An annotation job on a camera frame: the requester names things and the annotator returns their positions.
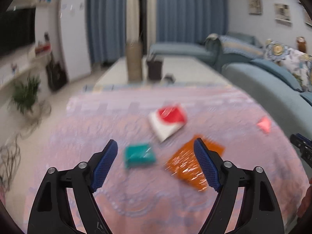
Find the orange foil wrapper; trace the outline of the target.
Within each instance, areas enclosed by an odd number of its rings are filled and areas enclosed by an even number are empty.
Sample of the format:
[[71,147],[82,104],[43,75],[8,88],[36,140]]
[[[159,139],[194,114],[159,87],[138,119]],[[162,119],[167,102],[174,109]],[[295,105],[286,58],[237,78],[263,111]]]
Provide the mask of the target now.
[[195,134],[193,138],[183,144],[165,164],[167,171],[175,178],[187,183],[199,192],[203,192],[208,188],[208,183],[201,170],[199,162],[194,154],[194,142],[197,138],[201,138],[209,150],[223,155],[225,147],[208,137],[201,134]]

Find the brown monkey plush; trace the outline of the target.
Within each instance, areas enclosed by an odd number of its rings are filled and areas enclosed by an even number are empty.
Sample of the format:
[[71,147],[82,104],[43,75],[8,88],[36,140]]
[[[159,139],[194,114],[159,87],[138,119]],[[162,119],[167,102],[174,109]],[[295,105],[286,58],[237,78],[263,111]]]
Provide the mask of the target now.
[[300,52],[306,53],[306,40],[303,36],[299,36],[296,38],[297,48]]

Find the teal small packet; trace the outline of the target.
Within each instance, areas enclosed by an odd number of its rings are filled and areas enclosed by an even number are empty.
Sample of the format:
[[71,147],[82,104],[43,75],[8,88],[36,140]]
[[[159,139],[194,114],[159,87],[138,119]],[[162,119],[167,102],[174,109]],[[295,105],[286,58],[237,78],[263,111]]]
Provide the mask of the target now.
[[124,164],[126,168],[152,165],[156,160],[156,155],[150,144],[129,145],[124,150]]

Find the pink patterned table cloth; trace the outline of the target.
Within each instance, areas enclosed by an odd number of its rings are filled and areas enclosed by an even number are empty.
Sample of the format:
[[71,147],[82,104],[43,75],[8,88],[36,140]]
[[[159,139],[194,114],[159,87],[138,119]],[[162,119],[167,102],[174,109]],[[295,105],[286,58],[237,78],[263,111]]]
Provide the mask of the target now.
[[[148,115],[170,105],[183,107],[187,123],[160,142]],[[39,155],[27,185],[24,215],[28,217],[49,167],[71,169],[113,139],[118,155],[95,193],[113,233],[198,233],[217,194],[212,188],[197,191],[172,176],[165,164],[183,144],[201,134],[225,147],[224,160],[239,168],[265,170],[288,224],[309,181],[280,127],[272,123],[269,134],[258,128],[264,116],[267,113],[255,100],[231,86],[128,88],[76,95]],[[124,150],[135,144],[150,144],[156,162],[126,168]]]

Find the teal fabric sofa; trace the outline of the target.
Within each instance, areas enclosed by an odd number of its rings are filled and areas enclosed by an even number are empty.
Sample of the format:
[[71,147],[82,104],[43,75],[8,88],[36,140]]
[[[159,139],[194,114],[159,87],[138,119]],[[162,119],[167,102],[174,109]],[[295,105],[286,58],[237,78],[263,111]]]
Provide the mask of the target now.
[[196,58],[254,98],[286,136],[311,138],[311,92],[286,68],[264,58],[262,44],[253,36],[210,34],[205,42],[157,42],[153,56]]

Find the green potted plant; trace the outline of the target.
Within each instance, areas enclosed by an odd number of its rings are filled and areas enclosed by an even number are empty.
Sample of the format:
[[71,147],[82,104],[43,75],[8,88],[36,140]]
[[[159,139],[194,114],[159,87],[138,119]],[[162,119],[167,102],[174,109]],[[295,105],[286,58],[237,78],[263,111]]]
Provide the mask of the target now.
[[20,113],[32,111],[33,105],[38,101],[40,83],[39,76],[32,75],[28,76],[26,83],[21,81],[14,83],[11,103]]

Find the red white snack bag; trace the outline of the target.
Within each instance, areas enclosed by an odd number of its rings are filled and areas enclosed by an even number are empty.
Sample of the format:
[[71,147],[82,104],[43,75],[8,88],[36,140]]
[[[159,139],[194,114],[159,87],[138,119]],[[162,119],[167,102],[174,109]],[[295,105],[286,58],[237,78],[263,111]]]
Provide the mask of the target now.
[[160,142],[164,142],[187,123],[187,114],[181,105],[170,105],[149,113],[148,120]]

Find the black guitar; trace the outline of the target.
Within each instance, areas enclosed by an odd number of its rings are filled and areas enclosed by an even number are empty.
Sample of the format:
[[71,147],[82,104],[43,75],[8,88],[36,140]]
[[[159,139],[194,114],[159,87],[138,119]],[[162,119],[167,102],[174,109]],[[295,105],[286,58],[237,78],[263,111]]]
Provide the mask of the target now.
[[67,84],[67,75],[60,63],[54,61],[52,52],[50,53],[50,57],[50,62],[45,67],[48,78],[48,87],[52,92],[57,92]]

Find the white coffee table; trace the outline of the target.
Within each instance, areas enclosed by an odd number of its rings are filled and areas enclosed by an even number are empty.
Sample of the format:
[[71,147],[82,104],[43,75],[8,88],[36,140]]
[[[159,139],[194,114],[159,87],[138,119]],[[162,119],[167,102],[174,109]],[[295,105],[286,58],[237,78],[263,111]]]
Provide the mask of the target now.
[[[157,56],[142,59],[142,83],[151,83],[150,76],[160,83],[229,85],[230,82],[202,61],[188,56]],[[97,88],[128,85],[129,72],[125,57],[118,59],[95,84]]]

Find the black car key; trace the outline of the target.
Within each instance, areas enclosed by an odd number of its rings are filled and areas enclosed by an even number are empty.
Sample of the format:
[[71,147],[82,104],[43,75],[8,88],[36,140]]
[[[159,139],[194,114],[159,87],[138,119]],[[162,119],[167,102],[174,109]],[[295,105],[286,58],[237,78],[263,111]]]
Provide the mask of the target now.
[[172,75],[172,74],[166,74],[165,76],[164,76],[164,81],[166,81],[167,83],[170,83],[170,84],[173,84],[173,83],[175,83],[175,77],[174,77],[174,75]]

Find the black cup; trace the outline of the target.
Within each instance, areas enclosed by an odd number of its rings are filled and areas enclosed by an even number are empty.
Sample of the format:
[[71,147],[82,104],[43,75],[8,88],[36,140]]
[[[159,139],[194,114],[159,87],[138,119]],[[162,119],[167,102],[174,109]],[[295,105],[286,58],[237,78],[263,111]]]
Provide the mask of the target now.
[[148,79],[150,81],[160,81],[162,79],[163,58],[152,55],[147,58]]

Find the blue curtain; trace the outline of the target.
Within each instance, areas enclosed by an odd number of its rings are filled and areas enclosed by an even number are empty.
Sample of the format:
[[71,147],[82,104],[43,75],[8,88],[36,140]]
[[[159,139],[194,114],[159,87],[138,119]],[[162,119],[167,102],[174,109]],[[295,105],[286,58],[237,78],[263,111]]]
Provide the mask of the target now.
[[200,43],[228,28],[227,0],[86,0],[90,58],[114,62],[126,44]]

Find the brown thermos flask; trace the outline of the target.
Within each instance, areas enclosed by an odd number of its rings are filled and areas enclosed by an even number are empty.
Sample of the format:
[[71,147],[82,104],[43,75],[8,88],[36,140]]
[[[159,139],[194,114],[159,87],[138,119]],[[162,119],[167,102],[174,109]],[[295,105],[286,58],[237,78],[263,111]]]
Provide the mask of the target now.
[[140,41],[132,41],[126,44],[126,65],[129,82],[141,82],[143,80],[142,57],[142,43]]

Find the black television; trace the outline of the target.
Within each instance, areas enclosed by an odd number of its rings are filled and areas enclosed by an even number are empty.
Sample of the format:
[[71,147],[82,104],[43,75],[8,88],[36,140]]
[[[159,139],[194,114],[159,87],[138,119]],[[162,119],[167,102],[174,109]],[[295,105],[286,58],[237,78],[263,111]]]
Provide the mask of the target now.
[[27,8],[1,13],[1,57],[35,43],[35,11]]

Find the white refrigerator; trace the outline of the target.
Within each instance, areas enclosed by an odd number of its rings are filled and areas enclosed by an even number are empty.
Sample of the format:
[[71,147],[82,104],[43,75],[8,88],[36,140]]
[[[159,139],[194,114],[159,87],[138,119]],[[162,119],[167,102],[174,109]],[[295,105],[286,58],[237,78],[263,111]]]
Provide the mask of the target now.
[[86,0],[60,0],[59,31],[68,81],[90,75]]

